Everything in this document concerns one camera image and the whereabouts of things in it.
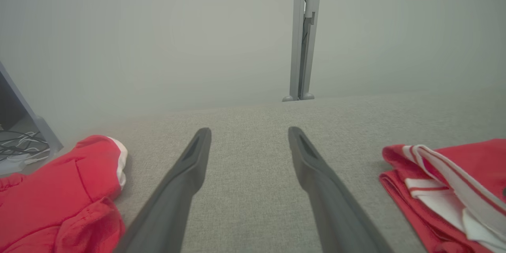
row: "red garment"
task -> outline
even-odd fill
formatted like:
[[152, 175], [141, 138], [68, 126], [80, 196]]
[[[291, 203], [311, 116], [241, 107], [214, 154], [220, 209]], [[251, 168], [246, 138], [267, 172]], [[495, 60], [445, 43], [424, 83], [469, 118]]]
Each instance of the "red garment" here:
[[[381, 174], [380, 181], [429, 252], [489, 253], [480, 244], [491, 250], [504, 245], [500, 240], [506, 236], [502, 193], [506, 188], [506, 140], [437, 151], [424, 145], [393, 145], [383, 149], [383, 157], [394, 170]], [[465, 227], [468, 216], [476, 219], [475, 224], [467, 223], [469, 232]], [[469, 236], [485, 238], [479, 238], [478, 244], [468, 240]]]
[[90, 136], [31, 175], [0, 179], [0, 252], [112, 252], [125, 226], [112, 202], [127, 150]]

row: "white partition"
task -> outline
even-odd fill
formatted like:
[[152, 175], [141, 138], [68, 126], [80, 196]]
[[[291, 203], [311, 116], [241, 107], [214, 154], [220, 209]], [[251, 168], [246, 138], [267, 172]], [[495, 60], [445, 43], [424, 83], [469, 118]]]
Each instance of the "white partition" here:
[[0, 0], [0, 62], [63, 143], [289, 94], [293, 0]]
[[320, 0], [316, 98], [506, 87], [506, 0]]

